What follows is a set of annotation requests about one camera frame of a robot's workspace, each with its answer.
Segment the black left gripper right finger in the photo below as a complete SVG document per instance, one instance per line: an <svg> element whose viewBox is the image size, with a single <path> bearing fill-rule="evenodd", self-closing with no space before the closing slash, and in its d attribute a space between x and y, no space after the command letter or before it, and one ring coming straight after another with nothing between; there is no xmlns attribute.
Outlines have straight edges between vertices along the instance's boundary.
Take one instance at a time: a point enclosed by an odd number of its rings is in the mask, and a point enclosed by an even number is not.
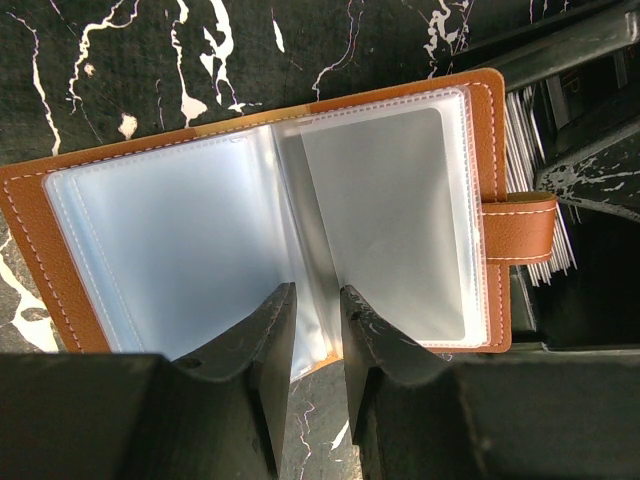
<svg viewBox="0 0 640 480"><path fill-rule="evenodd" d="M399 409L389 422L422 423L438 412L439 401L429 390L449 367L448 362L382 318L353 286L340 291L349 420L358 445L366 436L367 414L387 387L388 404Z"/></svg>

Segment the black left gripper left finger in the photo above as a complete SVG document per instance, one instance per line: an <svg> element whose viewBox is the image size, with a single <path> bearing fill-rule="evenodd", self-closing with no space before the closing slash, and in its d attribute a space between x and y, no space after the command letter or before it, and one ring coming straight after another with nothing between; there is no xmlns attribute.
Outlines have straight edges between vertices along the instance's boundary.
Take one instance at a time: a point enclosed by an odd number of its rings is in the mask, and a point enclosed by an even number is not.
<svg viewBox="0 0 640 480"><path fill-rule="evenodd" d="M245 319L172 365L198 392L187 431L215 479L276 479L280 468L297 293L283 283Z"/></svg>

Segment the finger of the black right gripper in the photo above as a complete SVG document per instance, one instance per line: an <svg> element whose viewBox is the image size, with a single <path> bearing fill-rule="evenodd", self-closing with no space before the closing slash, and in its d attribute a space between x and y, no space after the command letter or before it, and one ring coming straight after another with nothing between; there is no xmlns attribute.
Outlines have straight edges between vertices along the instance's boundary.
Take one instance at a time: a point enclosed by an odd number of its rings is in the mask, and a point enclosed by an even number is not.
<svg viewBox="0 0 640 480"><path fill-rule="evenodd" d="M536 174L537 189L585 209L639 221L639 129L617 132L567 152Z"/></svg>

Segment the black plastic card box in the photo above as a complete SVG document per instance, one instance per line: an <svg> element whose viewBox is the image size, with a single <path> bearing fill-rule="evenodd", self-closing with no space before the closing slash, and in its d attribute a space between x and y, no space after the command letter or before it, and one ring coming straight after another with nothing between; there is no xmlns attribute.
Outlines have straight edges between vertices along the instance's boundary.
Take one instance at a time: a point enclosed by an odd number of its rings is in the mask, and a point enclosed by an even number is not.
<svg viewBox="0 0 640 480"><path fill-rule="evenodd" d="M639 5L462 1L457 71L506 84L511 189L557 196L549 261L511 271L514 346L639 351Z"/></svg>

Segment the brown leather card holder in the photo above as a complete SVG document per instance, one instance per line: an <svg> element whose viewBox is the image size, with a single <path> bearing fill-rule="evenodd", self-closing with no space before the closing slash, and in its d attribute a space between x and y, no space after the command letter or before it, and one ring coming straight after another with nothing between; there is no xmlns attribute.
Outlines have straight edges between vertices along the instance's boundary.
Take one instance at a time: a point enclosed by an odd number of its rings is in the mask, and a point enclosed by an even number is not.
<svg viewBox="0 0 640 480"><path fill-rule="evenodd" d="M482 68L5 165L1 210L70 351L175 360L291 283L296 379L345 356L347 286L423 349L508 350L557 199L509 191Z"/></svg>

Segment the black credit card stack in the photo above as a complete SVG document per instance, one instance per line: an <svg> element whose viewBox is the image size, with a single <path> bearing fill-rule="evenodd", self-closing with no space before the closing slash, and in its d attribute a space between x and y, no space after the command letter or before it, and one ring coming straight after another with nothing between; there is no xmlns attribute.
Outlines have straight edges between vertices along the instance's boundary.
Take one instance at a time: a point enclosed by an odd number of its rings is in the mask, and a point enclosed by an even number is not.
<svg viewBox="0 0 640 480"><path fill-rule="evenodd" d="M540 128L535 115L540 89L529 85L506 95L507 187L510 193L536 192L536 174L546 165ZM551 258L529 265L527 271L534 287L550 285L552 275L568 274L577 268L567 227L560 206L555 210Z"/></svg>

